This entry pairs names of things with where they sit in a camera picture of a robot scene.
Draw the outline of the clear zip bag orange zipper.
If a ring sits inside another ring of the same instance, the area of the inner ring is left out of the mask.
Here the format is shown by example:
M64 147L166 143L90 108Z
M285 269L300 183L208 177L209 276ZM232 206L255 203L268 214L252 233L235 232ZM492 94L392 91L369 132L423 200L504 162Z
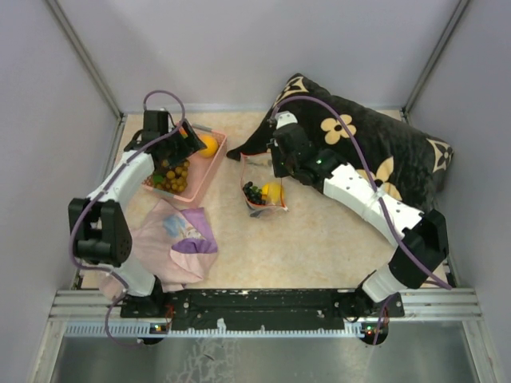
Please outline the clear zip bag orange zipper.
M271 154L262 153L256 155L241 155L241 177L240 177L240 189L243 193L243 186L251 181L258 188L261 188L271 182L280 183L283 186L283 179L277 178L274 175ZM272 215L288 212L288 207L283 199L283 203L277 205L264 204L263 206L249 203L247 198L244 196L244 202L248 208L248 214L251 218L262 219L268 218Z

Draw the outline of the dark grape bunch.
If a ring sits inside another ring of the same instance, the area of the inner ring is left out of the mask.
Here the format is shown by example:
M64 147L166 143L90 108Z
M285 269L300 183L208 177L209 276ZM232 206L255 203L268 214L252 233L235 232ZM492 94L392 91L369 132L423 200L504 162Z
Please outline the dark grape bunch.
M258 188L251 181L247 182L243 186L242 190L249 203L259 206L263 206L265 204L265 198L263 197L262 189Z

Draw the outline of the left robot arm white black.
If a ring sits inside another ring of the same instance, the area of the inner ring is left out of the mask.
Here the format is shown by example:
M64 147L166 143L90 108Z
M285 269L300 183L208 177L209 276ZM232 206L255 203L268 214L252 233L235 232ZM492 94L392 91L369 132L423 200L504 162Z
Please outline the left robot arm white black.
M166 307L158 277L133 253L124 209L141 183L163 162L182 163L205 147L186 118L175 127L166 111L146 110L143 127L125 147L103 183L68 206L69 254L80 270L105 272L121 284L119 301L127 318L155 317Z

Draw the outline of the orange fruit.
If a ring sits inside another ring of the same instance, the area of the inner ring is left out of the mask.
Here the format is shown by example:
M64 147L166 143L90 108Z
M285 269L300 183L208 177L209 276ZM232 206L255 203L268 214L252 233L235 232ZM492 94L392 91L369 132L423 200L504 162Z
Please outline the orange fruit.
M200 135L199 138L204 144L204 148L199 150L198 154L203 158L213 157L219 149L219 144L216 138L210 135Z

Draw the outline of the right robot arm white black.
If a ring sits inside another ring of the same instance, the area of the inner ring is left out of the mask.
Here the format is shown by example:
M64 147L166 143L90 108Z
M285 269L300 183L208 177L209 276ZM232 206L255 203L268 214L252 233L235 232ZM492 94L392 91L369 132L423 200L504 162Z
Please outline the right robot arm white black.
M339 154L318 150L296 122L279 126L269 148L276 176L290 176L350 208L394 245L390 261L358 288L356 303L363 314L376 315L391 295L418 289L443 263L449 245L439 211L424 213L373 188Z

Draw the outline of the yellow lemon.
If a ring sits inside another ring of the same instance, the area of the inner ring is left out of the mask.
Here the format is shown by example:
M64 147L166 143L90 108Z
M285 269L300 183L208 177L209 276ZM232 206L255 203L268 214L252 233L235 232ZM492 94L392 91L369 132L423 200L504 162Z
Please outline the yellow lemon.
M267 183L261 189L261 196L266 204L281 204L284 199L283 186L276 182Z

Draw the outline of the brown longan bunch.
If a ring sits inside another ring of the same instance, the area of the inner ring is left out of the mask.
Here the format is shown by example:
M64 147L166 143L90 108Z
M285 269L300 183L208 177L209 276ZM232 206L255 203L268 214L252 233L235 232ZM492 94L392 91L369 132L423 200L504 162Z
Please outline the brown longan bunch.
M150 177L150 184L159 190L172 194L182 194L188 186L188 159L176 165L171 165L169 160L163 160Z

